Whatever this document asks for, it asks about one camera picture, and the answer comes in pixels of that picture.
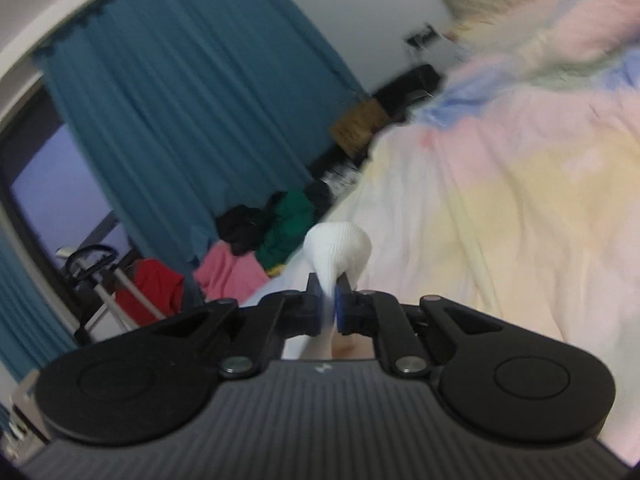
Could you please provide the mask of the white ribbed garment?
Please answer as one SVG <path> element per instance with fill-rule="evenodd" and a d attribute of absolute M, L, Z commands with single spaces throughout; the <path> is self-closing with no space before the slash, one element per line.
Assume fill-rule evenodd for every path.
<path fill-rule="evenodd" d="M 347 360 L 371 353 L 358 336 L 340 334 L 336 306 L 337 280 L 345 274 L 349 285 L 356 285 L 371 252 L 368 234 L 352 222 L 322 222 L 307 233 L 304 255 L 321 288 L 322 321 L 320 334 L 306 343 L 300 355 L 302 359 Z"/>

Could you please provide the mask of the brown cardboard box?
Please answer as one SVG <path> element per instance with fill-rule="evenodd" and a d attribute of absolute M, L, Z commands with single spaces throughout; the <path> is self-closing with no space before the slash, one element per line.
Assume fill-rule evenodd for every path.
<path fill-rule="evenodd" d="M 359 101 L 330 128 L 332 139 L 350 158 L 371 142 L 375 133 L 390 122 L 390 115 L 376 99 Z"/>

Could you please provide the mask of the white drying rack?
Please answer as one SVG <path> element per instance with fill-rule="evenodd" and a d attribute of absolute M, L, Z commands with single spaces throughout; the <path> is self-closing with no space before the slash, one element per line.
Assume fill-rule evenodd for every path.
<path fill-rule="evenodd" d="M 105 244 L 62 246 L 56 250 L 55 258 L 62 261 L 70 286 L 87 286 L 100 300 L 96 312 L 80 321 L 78 329 L 74 331 L 74 338 L 81 347 L 103 339 L 100 334 L 94 334 L 103 321 L 107 322 L 107 337 L 128 333 L 140 327 L 117 301 L 116 292 L 119 289 L 129 292 L 141 304 L 143 311 L 151 315 L 153 322 L 168 318 L 168 314 L 157 307 L 120 266 L 119 253 L 114 247 Z"/>

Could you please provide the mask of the green cloth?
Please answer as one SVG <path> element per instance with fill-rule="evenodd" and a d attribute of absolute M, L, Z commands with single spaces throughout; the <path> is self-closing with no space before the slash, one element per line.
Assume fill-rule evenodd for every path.
<path fill-rule="evenodd" d="M 302 190 L 277 192 L 264 208 L 267 220 L 255 258 L 270 273 L 286 263 L 316 223 L 316 208 Z"/>

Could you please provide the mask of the teal curtain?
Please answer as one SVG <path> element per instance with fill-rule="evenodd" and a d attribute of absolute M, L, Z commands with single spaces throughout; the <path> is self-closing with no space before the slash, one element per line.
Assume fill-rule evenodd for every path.
<path fill-rule="evenodd" d="M 34 60 L 134 246 L 182 274 L 218 214 L 304 186 L 363 94 L 292 0 L 99 0 Z"/>

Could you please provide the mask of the pastel rainbow bed cover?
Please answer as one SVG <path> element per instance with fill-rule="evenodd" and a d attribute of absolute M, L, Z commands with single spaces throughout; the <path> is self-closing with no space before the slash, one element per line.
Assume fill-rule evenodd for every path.
<path fill-rule="evenodd" d="M 476 26 L 442 93 L 374 140 L 331 211 L 358 280 L 583 348 L 614 375 L 602 440 L 639 458 L 639 0 L 534 0 Z"/>

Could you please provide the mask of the pink cloth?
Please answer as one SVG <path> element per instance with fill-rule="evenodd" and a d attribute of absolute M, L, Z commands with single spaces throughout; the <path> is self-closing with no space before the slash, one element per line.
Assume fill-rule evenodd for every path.
<path fill-rule="evenodd" d="M 252 252 L 233 255 L 231 246 L 223 240 L 209 248 L 192 276 L 207 300 L 233 298 L 239 304 L 270 281 Z"/>

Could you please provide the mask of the red cloth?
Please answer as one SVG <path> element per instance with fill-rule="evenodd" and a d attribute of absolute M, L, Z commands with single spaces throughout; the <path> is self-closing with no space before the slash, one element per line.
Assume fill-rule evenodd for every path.
<path fill-rule="evenodd" d="M 184 276 L 165 266 L 160 260 L 137 260 L 125 272 L 125 276 L 165 318 L 181 311 Z M 137 326 L 158 321 L 158 317 L 121 282 L 116 285 L 115 300 Z"/>

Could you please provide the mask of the black cloth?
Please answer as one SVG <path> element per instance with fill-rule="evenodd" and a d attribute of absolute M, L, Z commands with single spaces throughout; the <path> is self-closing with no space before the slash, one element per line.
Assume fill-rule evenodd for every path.
<path fill-rule="evenodd" d="M 215 224 L 220 239 L 230 246 L 232 254 L 242 256 L 262 244 L 276 219 L 276 205 L 264 208 L 239 205 L 217 217 Z"/>

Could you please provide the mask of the dark framed window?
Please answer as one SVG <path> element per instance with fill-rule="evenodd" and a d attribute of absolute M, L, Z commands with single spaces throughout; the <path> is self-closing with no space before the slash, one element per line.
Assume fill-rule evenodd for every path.
<path fill-rule="evenodd" d="M 78 320 L 98 310 L 99 297 L 70 284 L 56 252 L 105 244 L 128 263 L 138 255 L 46 90 L 32 92 L 1 130 L 1 203 L 27 255 Z"/>

